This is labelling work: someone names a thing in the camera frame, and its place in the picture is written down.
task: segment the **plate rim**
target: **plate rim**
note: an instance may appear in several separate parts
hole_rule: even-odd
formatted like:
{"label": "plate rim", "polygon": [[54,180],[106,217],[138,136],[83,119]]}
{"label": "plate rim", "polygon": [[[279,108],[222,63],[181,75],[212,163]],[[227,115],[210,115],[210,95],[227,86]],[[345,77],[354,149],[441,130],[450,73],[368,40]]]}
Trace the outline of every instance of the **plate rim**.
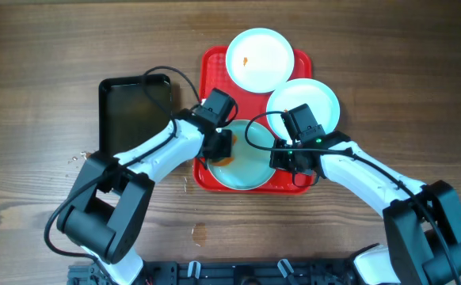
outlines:
{"label": "plate rim", "polygon": [[[285,82],[283,85],[281,85],[279,88],[275,89],[273,91],[273,93],[271,94],[271,96],[269,97],[268,99],[268,104],[265,106],[265,111],[266,112],[270,112],[270,111],[274,111],[272,110],[272,101],[273,101],[273,98],[276,98],[278,96],[280,96],[280,91],[281,90],[284,90],[284,89],[287,89],[287,88],[291,88],[293,86],[299,86],[299,85],[302,85],[304,84],[305,82],[308,82],[307,85],[313,85],[315,87],[318,87],[329,99],[331,102],[333,102],[333,105],[336,106],[334,108],[334,111],[337,113],[337,119],[336,119],[336,122],[334,124],[334,127],[331,131],[327,131],[327,130],[324,130],[326,132],[326,134],[329,134],[330,132],[336,130],[336,126],[338,125],[338,122],[340,121],[340,102],[338,100],[338,98],[336,97],[336,94],[334,93],[334,91],[329,87],[327,86],[326,84],[320,82],[319,80],[316,80],[316,79],[313,79],[313,78],[297,78],[297,79],[292,79],[292,80],[289,80],[287,82]],[[272,115],[267,115],[266,116],[266,119],[268,121],[268,125],[269,127],[271,128],[271,131],[279,138],[280,135],[276,133],[275,131],[275,128],[273,127],[272,123],[271,123],[271,120],[269,119]]]}
{"label": "plate rim", "polygon": [[[267,89],[267,90],[266,89],[254,89],[253,87],[249,88],[249,86],[243,86],[239,84],[230,66],[232,51],[235,49],[238,43],[244,38],[246,38],[247,36],[255,36],[259,34],[273,36],[275,39],[279,40],[284,47],[287,48],[287,52],[288,52],[288,66],[285,69],[286,72],[284,73],[284,76],[282,77],[280,81],[278,81],[277,84],[273,86],[272,89]],[[250,29],[247,29],[246,31],[239,33],[239,35],[237,35],[230,42],[229,47],[227,48],[227,51],[225,53],[225,67],[227,69],[227,73],[229,74],[230,79],[232,79],[232,82],[234,82],[237,86],[251,93],[268,93],[268,92],[274,91],[275,89],[278,88],[278,86],[281,86],[282,84],[287,82],[288,79],[292,76],[292,72],[294,72],[294,65],[295,65],[294,49],[292,48],[292,46],[290,45],[290,43],[284,36],[282,36],[279,32],[272,30],[270,28],[250,28]]]}
{"label": "plate rim", "polygon": [[[250,120],[240,119],[240,120],[234,120],[234,121],[232,121],[232,123],[234,123],[234,122],[240,122],[240,123],[241,123],[241,122],[246,122],[246,123],[248,124],[248,123],[250,122]],[[252,123],[252,125],[255,125],[255,124],[257,124],[257,125],[261,126],[262,128],[264,128],[264,129],[272,136],[273,139],[275,138],[275,136],[271,133],[271,131],[268,130],[267,127],[263,126],[262,124],[260,124],[260,123],[258,123],[258,122],[253,122],[253,123]],[[257,185],[257,186],[253,186],[252,188],[237,189],[237,188],[233,188],[233,187],[230,187],[230,186],[228,186],[228,185],[225,185],[220,179],[216,178],[215,174],[211,171],[211,166],[208,164],[208,171],[209,171],[209,173],[213,176],[213,178],[215,178],[221,185],[223,185],[223,186],[225,186],[225,187],[227,187],[227,188],[229,188],[229,189],[238,190],[238,191],[248,191],[248,190],[252,190],[252,189],[255,189],[255,188],[259,188],[259,187],[261,187],[262,185],[268,183],[268,181],[270,181],[271,178],[272,178],[272,176],[275,175],[275,173],[276,173],[276,169],[272,169],[271,167],[269,167],[269,168],[272,170],[271,175],[268,177],[268,179],[266,179],[266,180],[265,180],[264,182],[262,182],[261,184],[259,184],[259,185]]]}

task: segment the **wire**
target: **wire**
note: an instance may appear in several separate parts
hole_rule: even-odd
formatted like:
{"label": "wire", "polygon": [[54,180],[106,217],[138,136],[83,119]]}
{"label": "wire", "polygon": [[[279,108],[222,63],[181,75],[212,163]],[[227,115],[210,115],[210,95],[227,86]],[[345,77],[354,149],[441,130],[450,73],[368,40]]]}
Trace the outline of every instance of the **wire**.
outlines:
{"label": "wire", "polygon": [[196,158],[196,160],[204,167],[204,170],[208,170],[208,164],[205,161],[202,161],[200,158]]}
{"label": "wire", "polygon": [[51,231],[51,228],[52,228],[52,225],[53,223],[55,222],[56,218],[59,216],[59,214],[63,211],[63,209],[65,209],[65,207],[67,207],[72,201],[74,201],[79,195],[81,195],[84,191],[86,191],[88,188],[96,185],[96,184],[99,184],[101,183],[102,181],[106,180],[107,178],[109,177],[112,177],[114,175],[117,175],[120,171],[122,171],[123,169],[126,169],[128,166],[130,165],[134,165],[135,163],[137,162],[140,162],[141,160],[143,160],[145,157],[147,157],[148,155],[150,154],[153,154],[155,151],[161,149],[162,147],[164,147],[171,139],[174,138],[174,136],[176,135],[177,133],[177,125],[176,125],[176,121],[174,120],[173,116],[172,116],[172,112],[168,112],[160,103],[158,103],[158,101],[156,101],[148,92],[147,92],[147,89],[146,89],[146,76],[155,71],[155,70],[161,70],[161,69],[165,69],[165,70],[171,70],[171,71],[174,71],[176,73],[178,73],[180,76],[182,76],[188,84],[190,84],[190,87],[192,88],[192,91],[193,91],[193,94],[195,95],[196,99],[197,99],[197,102],[200,103],[200,98],[199,98],[199,94],[197,93],[197,90],[195,88],[195,86],[193,85],[193,83],[190,81],[190,79],[185,75],[183,74],[180,70],[178,70],[177,68],[174,68],[174,67],[171,67],[171,66],[157,66],[157,67],[153,67],[149,70],[147,70],[142,78],[141,78],[141,85],[143,87],[143,92],[145,93],[145,95],[153,102],[155,103],[167,116],[169,116],[170,118],[170,121],[173,123],[173,132],[169,135],[169,137],[161,142],[160,144],[158,144],[157,146],[155,146],[154,148],[152,148],[151,150],[148,150],[146,153],[144,154],[141,154],[140,156],[138,156],[137,158],[134,158],[132,159],[131,161],[123,164],[123,165],[120,165],[118,166],[116,169],[114,169],[113,171],[111,171],[110,173],[103,173],[102,175],[100,175],[99,177],[96,177],[94,179],[92,179],[91,181],[87,182],[86,184],[84,184],[82,187],[78,188],[77,190],[73,191],[71,194],[69,194],[69,196],[56,208],[55,211],[53,211],[53,213],[51,214],[51,216],[49,217],[48,219],[48,222],[46,223],[46,226],[44,228],[44,242],[46,243],[46,245],[48,246],[48,248],[54,252],[54,253],[58,253],[59,255],[62,255],[62,256],[65,256],[65,257],[85,257],[85,258],[90,258],[91,260],[93,260],[93,262],[95,264],[97,264],[99,266],[99,268],[101,269],[101,271],[103,271],[106,275],[107,278],[109,278],[109,281],[112,282],[112,278],[111,276],[109,275],[109,273],[103,269],[103,267],[101,266],[98,258],[94,255],[91,255],[91,254],[88,254],[88,253],[72,253],[72,252],[67,252],[67,251],[64,251],[64,250],[61,250],[61,249],[58,249],[56,248],[52,242],[51,242],[51,239],[49,237],[49,233]]}
{"label": "wire", "polygon": [[447,258],[447,262],[449,263],[449,268],[451,269],[452,277],[454,278],[454,281],[456,285],[461,285],[461,279],[459,278],[459,273],[458,269],[455,266],[454,260],[452,258],[451,252],[449,251],[447,242],[444,239],[444,236],[440,232],[440,229],[435,223],[435,219],[432,217],[432,215],[429,213],[428,209],[419,201],[419,199],[401,182],[400,180],[397,180],[394,178],[392,175],[390,175],[387,171],[383,170],[373,162],[366,160],[357,154],[350,154],[344,150],[323,150],[323,149],[280,149],[280,148],[272,148],[272,147],[263,147],[263,146],[258,146],[254,143],[252,143],[248,139],[248,129],[250,128],[250,125],[257,120],[258,118],[261,118],[262,116],[267,116],[267,115],[272,115],[272,114],[282,114],[283,112],[281,111],[271,111],[271,112],[265,112],[262,113],[258,116],[255,116],[249,123],[246,125],[245,129],[245,140],[253,147],[258,148],[259,150],[268,150],[268,151],[314,151],[314,152],[319,152],[321,154],[336,154],[336,155],[343,155],[348,158],[352,158],[354,160],[363,162],[366,165],[371,166],[373,169],[377,170],[380,172],[382,175],[384,175],[387,179],[392,181],[398,188],[403,190],[410,198],[411,200],[417,205],[417,207],[421,210],[422,214],[424,215],[425,219],[429,222],[431,227],[433,228],[433,231],[435,232],[436,237],[438,238],[440,244],[442,245],[442,248],[444,250],[445,257]]}

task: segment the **white plate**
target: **white plate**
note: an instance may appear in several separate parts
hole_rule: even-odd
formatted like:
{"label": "white plate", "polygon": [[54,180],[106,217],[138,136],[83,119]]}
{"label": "white plate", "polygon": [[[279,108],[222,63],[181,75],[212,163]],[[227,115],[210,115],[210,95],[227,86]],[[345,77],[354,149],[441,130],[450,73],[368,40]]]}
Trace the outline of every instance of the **white plate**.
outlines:
{"label": "white plate", "polygon": [[[333,90],[314,79],[294,79],[279,86],[271,94],[266,112],[292,110],[302,104],[308,104],[317,123],[321,124],[326,134],[334,131],[340,119],[340,104]],[[268,115],[272,131],[281,139],[290,140],[281,116]]]}
{"label": "white plate", "polygon": [[[213,177],[228,188],[234,190],[250,190],[262,186],[275,173],[269,167],[269,151],[259,150],[245,140],[245,128],[248,120],[236,120],[225,130],[231,130],[237,137],[232,146],[234,160],[225,166],[215,166],[210,162],[208,168]],[[275,138],[271,132],[259,123],[252,123],[248,130],[248,138],[259,146],[272,147]]]}
{"label": "white plate", "polygon": [[294,51],[278,32],[252,28],[236,36],[225,65],[232,81],[244,90],[267,93],[285,83],[294,70]]}

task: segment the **wooden table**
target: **wooden table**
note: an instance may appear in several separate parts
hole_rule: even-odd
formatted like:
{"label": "wooden table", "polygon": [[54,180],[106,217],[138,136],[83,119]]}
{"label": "wooden table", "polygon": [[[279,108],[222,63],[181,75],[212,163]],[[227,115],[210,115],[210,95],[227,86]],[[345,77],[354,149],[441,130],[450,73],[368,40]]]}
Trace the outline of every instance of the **wooden table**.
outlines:
{"label": "wooden table", "polygon": [[[400,173],[446,180],[461,198],[459,3],[0,6],[0,283],[61,284],[67,265],[81,262],[51,253],[42,235],[80,152],[98,148],[98,83],[160,64],[198,82],[204,51],[253,27],[277,30],[312,58],[314,77],[340,101],[341,131]],[[188,86],[168,75],[192,105]],[[198,222],[204,247],[192,240]],[[184,164],[156,186],[136,248],[145,260],[278,260],[346,257],[385,241],[382,219],[337,184],[302,196],[215,194]]]}

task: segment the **orange food residue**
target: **orange food residue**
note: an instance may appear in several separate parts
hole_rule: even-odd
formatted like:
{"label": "orange food residue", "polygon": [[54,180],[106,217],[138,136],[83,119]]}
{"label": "orange food residue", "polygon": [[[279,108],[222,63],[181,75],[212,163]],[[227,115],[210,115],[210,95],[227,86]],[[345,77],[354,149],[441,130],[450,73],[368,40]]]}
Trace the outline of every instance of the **orange food residue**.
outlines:
{"label": "orange food residue", "polygon": [[211,163],[214,166],[226,166],[226,165],[229,165],[233,161],[234,161],[234,158],[224,158],[221,161],[217,161],[217,162],[212,161]]}

